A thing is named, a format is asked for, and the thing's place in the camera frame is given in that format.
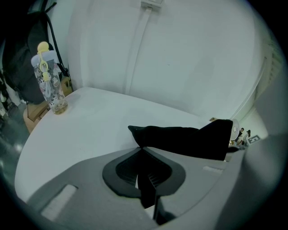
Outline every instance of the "gray floor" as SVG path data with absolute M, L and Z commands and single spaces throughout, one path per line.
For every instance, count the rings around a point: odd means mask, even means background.
M 0 126 L 0 173 L 6 186 L 14 191 L 16 167 L 22 148 L 29 137 L 23 119 L 25 104 L 14 107 L 5 114 Z

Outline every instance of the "white enclosure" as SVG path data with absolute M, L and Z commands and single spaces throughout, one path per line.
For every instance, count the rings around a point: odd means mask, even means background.
M 76 1 L 68 61 L 75 88 L 124 93 L 140 0 Z M 129 95 L 209 119 L 229 119 L 261 74 L 253 10 L 240 0 L 164 0 L 152 10 Z

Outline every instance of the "water bottle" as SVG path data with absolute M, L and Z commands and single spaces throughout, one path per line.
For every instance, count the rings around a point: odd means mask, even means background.
M 61 87 L 57 63 L 57 54 L 54 50 L 49 50 L 47 42 L 41 42 L 38 47 L 38 54 L 31 59 L 34 73 L 37 78 L 44 99 L 55 114 L 63 113 L 68 106 Z

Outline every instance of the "white cable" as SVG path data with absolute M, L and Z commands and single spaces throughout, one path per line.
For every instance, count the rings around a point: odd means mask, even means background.
M 124 94 L 129 94 L 130 93 L 130 88 L 132 84 L 132 79 L 133 79 L 133 74 L 134 74 L 134 68 L 138 56 L 138 51 L 141 45 L 141 41 L 143 38 L 143 34 L 147 25 L 147 22 L 149 20 L 150 14 L 151 14 L 152 8 L 147 7 L 141 21 L 139 22 L 139 25 L 136 29 L 136 33 L 134 36 L 134 40 L 132 43 L 132 47 L 130 50 L 130 56 L 128 59 L 128 64 L 126 68 L 126 86 L 125 86 L 125 91 Z

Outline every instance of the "black backpack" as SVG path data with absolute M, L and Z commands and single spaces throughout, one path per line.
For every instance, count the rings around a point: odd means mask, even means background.
M 58 66 L 64 76 L 69 76 L 68 69 L 64 67 L 59 54 L 51 21 L 45 11 L 25 15 L 21 19 L 20 26 L 7 35 L 3 52 L 3 75 L 6 83 L 19 93 L 21 99 L 33 104 L 44 101 L 31 65 L 31 58 L 37 54 L 37 46 L 40 42 L 49 43 L 47 23 L 60 62 Z

